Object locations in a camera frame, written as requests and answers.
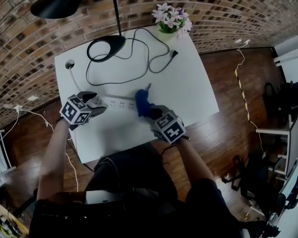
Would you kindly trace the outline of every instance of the glove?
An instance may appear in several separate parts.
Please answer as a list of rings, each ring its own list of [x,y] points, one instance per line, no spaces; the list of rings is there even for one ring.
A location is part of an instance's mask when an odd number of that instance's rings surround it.
[[[186,132],[181,118],[166,106],[150,104],[148,96],[148,90],[140,89],[136,93],[138,116],[145,117],[151,131],[157,138],[173,144],[180,137],[184,136]]]
[[[94,92],[80,92],[68,97],[67,102],[61,108],[61,116],[68,121],[70,129],[74,130],[79,125],[88,123],[93,117],[104,113],[107,105],[97,97]]]

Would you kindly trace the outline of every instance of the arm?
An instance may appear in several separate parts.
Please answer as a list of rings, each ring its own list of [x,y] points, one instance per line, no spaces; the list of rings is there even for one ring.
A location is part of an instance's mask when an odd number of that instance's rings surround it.
[[[65,119],[56,124],[43,158],[37,200],[46,199],[63,191],[65,148],[69,127]]]
[[[176,147],[180,152],[184,168],[187,172],[191,185],[202,178],[208,178],[215,181],[212,172],[204,163],[189,140],[180,138],[176,141]]]

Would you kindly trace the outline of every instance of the power plug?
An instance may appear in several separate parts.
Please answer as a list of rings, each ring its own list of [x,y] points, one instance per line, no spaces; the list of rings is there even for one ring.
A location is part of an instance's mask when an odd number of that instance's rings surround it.
[[[22,108],[23,108],[23,106],[21,106],[19,104],[14,107],[14,109],[17,111],[17,113],[19,113]]]

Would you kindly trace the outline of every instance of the brick wall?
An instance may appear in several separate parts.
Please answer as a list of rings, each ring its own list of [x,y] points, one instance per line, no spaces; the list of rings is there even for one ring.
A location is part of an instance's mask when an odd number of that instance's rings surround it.
[[[58,96],[54,56],[117,31],[112,0],[83,0],[77,13],[58,20],[33,16],[37,0],[0,0],[0,128],[16,119],[5,105],[35,108]],[[193,21],[198,52],[266,47],[298,34],[298,0],[118,0],[123,30],[153,24],[157,3],[183,7]],[[27,98],[37,95],[37,101]]]

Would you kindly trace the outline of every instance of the person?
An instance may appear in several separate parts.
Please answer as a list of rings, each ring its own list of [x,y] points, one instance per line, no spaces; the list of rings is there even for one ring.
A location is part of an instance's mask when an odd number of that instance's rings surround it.
[[[64,193],[65,148],[69,123],[58,121],[44,155],[30,237],[84,237],[94,232],[242,237],[215,178],[189,140],[176,141],[191,189],[186,202],[150,145],[103,157],[85,192]]]

